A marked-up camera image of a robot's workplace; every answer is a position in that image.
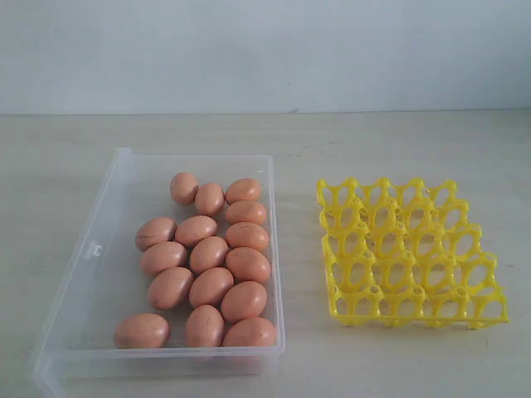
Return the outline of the brown egg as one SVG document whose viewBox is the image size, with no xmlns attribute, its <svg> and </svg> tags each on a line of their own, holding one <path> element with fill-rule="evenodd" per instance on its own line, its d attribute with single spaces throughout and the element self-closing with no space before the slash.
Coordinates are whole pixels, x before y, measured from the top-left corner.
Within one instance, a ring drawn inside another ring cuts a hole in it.
<svg viewBox="0 0 531 398">
<path fill-rule="evenodd" d="M 241 178 L 233 182 L 225 191 L 225 200 L 228 204 L 236 201 L 257 201 L 261 194 L 261 185 L 254 178 Z"/>
<path fill-rule="evenodd" d="M 218 306 L 234 285 L 232 273 L 223 267 L 207 269 L 198 275 L 189 290 L 189 303 L 194 307 L 204 304 Z"/>
<path fill-rule="evenodd" d="M 230 224 L 250 222 L 262 225 L 267 219 L 267 210 L 258 201 L 235 201 L 226 209 L 225 219 Z"/>
<path fill-rule="evenodd" d="M 193 282 L 189 269 L 173 267 L 160 273 L 149 285 L 148 300 L 155 309 L 178 306 L 187 296 Z"/>
<path fill-rule="evenodd" d="M 174 240 L 188 248 L 201 240 L 217 233 L 217 222 L 209 216 L 192 216 L 187 218 L 175 231 Z"/>
<path fill-rule="evenodd" d="M 194 205 L 199 215 L 214 217 L 221 212 L 225 204 L 222 187 L 209 182 L 197 189 Z"/>
<path fill-rule="evenodd" d="M 190 172 L 177 173 L 170 182 L 170 195 L 180 205 L 190 206 L 194 203 L 198 181 Z"/>
<path fill-rule="evenodd" d="M 226 231 L 225 239 L 231 248 L 250 247 L 259 251 L 263 251 L 270 242 L 268 232 L 250 222 L 231 225 Z"/>
<path fill-rule="evenodd" d="M 169 322 L 156 313 L 138 313 L 124 319 L 114 331 L 120 349 L 160 348 L 170 337 Z"/>
<path fill-rule="evenodd" d="M 147 249 L 140 259 L 140 269 L 148 276 L 156 276 L 166 269 L 183 266 L 187 249 L 174 241 L 166 241 Z"/>
<path fill-rule="evenodd" d="M 186 342 L 189 347 L 219 347 L 224 333 L 224 319 L 212 305 L 195 308 L 186 321 Z"/>
<path fill-rule="evenodd" d="M 225 265 L 238 281 L 264 283 L 271 273 L 269 260 L 260 251 L 251 247 L 231 250 L 225 258 Z"/>
<path fill-rule="evenodd" d="M 220 236 L 209 236 L 195 245 L 190 255 L 190 269 L 195 274 L 224 264 L 229 247 Z"/>
<path fill-rule="evenodd" d="M 161 216 L 144 223 L 135 236 L 136 247 L 145 252 L 153 245 L 173 241 L 178 224 L 172 218 Z"/>
<path fill-rule="evenodd" d="M 245 281 L 227 291 L 221 303 L 221 312 L 227 322 L 237 323 L 245 318 L 258 317 L 266 304 L 266 288 L 258 282 Z"/>
<path fill-rule="evenodd" d="M 274 324 L 261 317 L 245 318 L 226 333 L 224 347 L 269 347 L 275 344 Z"/>
</svg>

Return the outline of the clear plastic box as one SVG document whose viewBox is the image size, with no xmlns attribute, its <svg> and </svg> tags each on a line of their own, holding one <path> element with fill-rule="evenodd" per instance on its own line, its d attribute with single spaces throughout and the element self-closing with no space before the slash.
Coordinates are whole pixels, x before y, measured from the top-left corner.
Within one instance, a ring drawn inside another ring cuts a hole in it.
<svg viewBox="0 0 531 398">
<path fill-rule="evenodd" d="M 189 307 L 166 313 L 171 325 L 168 345 L 159 349 L 114 346 L 116 326 L 129 315 L 149 311 L 149 279 L 140 272 L 134 237 L 143 223 L 158 216 L 177 221 L 192 207 L 176 204 L 171 178 L 190 172 L 200 182 L 224 187 L 242 177 L 261 185 L 267 209 L 265 251 L 272 266 L 266 283 L 264 317 L 276 328 L 270 347 L 189 348 L 184 340 Z M 275 218 L 273 160 L 268 155 L 155 155 L 118 149 L 76 244 L 33 354 L 32 377 L 46 397 L 67 396 L 77 379 L 241 375 L 276 367 L 285 350 L 285 323 Z"/>
</svg>

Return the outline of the yellow plastic egg tray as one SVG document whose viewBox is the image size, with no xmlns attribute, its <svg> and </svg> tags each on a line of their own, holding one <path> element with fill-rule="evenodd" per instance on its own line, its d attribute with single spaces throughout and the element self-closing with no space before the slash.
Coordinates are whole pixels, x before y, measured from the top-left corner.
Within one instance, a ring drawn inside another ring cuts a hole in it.
<svg viewBox="0 0 531 398">
<path fill-rule="evenodd" d="M 454 181 L 319 180 L 316 196 L 332 318 L 349 326 L 471 329 L 509 321 L 497 258 L 482 249 L 482 230 Z"/>
</svg>

